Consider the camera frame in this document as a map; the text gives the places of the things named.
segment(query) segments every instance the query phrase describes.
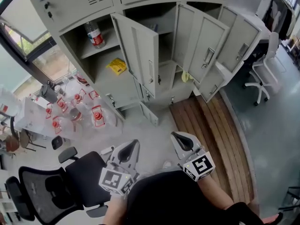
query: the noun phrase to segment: black office chair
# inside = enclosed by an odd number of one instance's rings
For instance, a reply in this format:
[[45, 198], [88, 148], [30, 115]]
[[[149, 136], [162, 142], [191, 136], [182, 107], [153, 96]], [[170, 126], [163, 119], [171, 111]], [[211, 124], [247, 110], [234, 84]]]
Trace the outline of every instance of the black office chair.
[[59, 162], [69, 159], [73, 163], [53, 171], [41, 171], [29, 167], [19, 169], [19, 180], [10, 177], [6, 181], [8, 192], [19, 212], [29, 221], [35, 217], [43, 225], [54, 225], [68, 214], [83, 210], [83, 206], [99, 207], [88, 210], [91, 218], [104, 216], [110, 193], [99, 186], [100, 174], [106, 167], [101, 156], [90, 152], [77, 158], [74, 147], [59, 155]]

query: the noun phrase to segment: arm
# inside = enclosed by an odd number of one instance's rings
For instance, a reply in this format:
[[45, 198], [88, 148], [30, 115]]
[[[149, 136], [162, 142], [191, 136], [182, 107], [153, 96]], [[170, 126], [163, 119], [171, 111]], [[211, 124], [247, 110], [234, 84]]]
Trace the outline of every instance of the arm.
[[127, 200], [123, 197], [112, 197], [105, 214], [103, 224], [105, 225], [122, 225], [126, 213]]
[[234, 205], [231, 197], [216, 184], [210, 175], [197, 183], [207, 200], [216, 208], [226, 210]]

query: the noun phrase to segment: sleeve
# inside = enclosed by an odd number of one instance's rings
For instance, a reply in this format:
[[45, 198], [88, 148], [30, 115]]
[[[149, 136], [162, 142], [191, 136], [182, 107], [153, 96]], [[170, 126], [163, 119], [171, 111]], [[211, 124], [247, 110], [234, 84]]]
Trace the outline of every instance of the sleeve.
[[262, 220], [244, 202], [234, 204], [226, 210], [226, 214], [245, 225], [263, 225]]

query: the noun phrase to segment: person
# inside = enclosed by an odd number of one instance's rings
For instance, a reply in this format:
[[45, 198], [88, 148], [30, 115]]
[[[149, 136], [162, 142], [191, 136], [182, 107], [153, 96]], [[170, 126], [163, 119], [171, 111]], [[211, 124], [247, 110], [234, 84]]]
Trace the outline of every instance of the person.
[[[277, 224], [280, 219], [275, 216], [269, 224]], [[103, 224], [262, 225], [264, 222], [245, 203], [234, 204], [210, 175], [195, 182], [183, 171], [173, 171], [138, 181], [127, 200], [112, 196]]]

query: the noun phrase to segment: black shirt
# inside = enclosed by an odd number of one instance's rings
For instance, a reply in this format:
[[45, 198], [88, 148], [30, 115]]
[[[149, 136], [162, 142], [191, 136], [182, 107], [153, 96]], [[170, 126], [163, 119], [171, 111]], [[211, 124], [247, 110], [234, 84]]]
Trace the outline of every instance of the black shirt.
[[128, 195], [126, 225], [262, 225], [245, 203], [214, 207], [198, 184], [182, 171], [164, 172], [137, 182]]

